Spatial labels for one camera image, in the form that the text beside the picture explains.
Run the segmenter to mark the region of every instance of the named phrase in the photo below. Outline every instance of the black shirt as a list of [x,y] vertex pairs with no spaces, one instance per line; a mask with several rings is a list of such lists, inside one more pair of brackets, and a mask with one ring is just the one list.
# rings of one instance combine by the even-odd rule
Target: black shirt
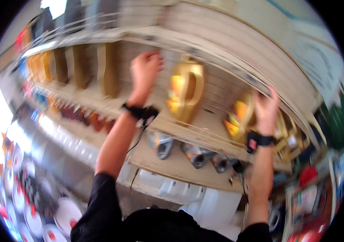
[[[115,180],[99,173],[94,177],[87,210],[71,231],[71,241],[230,241],[215,231],[201,228],[184,211],[143,209],[124,221],[121,217]],[[265,223],[248,226],[238,236],[238,242],[243,241],[271,241],[269,226]]]

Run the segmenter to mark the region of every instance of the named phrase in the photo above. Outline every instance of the forearm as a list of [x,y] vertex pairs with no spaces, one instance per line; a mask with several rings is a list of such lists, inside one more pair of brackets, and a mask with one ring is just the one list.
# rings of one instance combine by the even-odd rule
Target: forearm
[[[134,92],[127,101],[128,106],[144,106],[148,93]],[[126,153],[136,131],[137,119],[124,111],[107,135],[97,157],[95,174],[104,172],[117,179]]]
[[268,222],[268,199],[273,186],[273,147],[258,146],[249,180],[246,227]]

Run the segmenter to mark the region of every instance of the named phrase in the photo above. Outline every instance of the hand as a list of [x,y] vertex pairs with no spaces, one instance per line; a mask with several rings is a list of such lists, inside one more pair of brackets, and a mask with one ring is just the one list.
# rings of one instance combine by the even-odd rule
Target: hand
[[272,87],[271,98],[267,98],[259,92],[255,93],[255,115],[257,117],[258,132],[263,136],[273,136],[276,128],[279,97]]
[[156,81],[157,73],[163,70],[162,60],[157,51],[144,52],[132,60],[131,73],[134,87],[128,103],[136,106],[145,104]]

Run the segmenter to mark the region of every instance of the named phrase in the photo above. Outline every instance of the person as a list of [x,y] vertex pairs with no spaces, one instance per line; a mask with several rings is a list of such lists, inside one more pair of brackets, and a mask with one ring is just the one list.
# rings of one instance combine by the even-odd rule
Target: person
[[[143,107],[157,73],[162,70],[157,52],[145,52],[131,62],[133,90],[127,106]],[[272,136],[279,98],[272,88],[271,97],[256,94],[257,128],[263,136]],[[73,227],[71,241],[229,241],[212,230],[201,228],[184,211],[143,209],[122,221],[115,181],[133,139],[138,119],[125,110],[102,145],[95,166],[92,192],[85,214]],[[268,227],[268,197],[273,184],[273,147],[258,146],[249,185],[249,211],[241,241],[271,241]]]

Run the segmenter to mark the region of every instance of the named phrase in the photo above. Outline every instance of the black sleeve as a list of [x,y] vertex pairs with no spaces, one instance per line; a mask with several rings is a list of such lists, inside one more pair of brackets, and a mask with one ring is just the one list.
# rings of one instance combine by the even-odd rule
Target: black sleeve
[[107,241],[107,231],[116,231],[121,218],[115,180],[99,173],[94,177],[87,210],[71,230],[71,241]]
[[272,242],[267,223],[255,223],[238,235],[237,242]]

